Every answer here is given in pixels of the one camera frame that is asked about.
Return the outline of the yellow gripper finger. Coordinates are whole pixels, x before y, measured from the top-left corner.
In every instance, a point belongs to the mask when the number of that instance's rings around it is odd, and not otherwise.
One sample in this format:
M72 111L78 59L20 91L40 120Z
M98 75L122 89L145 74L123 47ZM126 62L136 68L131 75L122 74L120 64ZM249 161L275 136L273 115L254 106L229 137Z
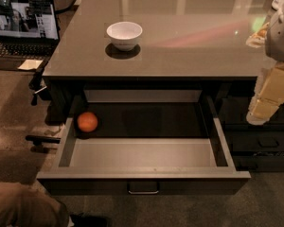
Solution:
M246 45L254 48L264 46L268 27L269 23L266 23L258 31L249 36L246 40Z
M262 69L257 77L246 120L252 125L263 125L284 103L284 63Z

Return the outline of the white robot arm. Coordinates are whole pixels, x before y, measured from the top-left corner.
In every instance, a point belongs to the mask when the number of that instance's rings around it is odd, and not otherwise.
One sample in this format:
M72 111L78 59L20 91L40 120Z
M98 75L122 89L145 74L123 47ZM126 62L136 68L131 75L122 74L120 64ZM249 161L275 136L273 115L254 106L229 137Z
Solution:
M246 120L252 125L263 125L270 120L284 103L284 3L246 44L265 47L265 53L275 60L270 69L262 69L257 76L254 96L250 101Z

